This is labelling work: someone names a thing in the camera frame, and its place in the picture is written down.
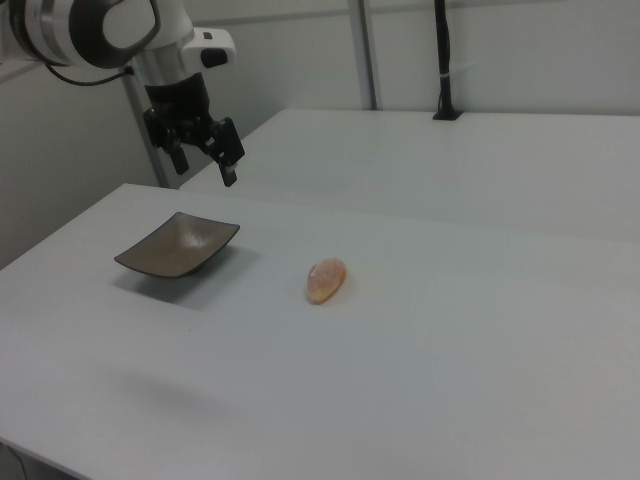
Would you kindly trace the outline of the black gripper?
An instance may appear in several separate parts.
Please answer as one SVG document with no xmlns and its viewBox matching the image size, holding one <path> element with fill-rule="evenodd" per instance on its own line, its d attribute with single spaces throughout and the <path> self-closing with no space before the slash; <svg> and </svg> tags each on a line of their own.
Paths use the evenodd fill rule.
<svg viewBox="0 0 640 480">
<path fill-rule="evenodd" d="M 245 150 L 231 118 L 212 121 L 203 75 L 197 73 L 170 85 L 145 85 L 144 89 L 151 102 L 143 114 L 149 139 L 170 157 L 176 173 L 189 170 L 181 143 L 204 144 L 204 153 L 218 165 L 224 186 L 231 187 Z"/>
</svg>

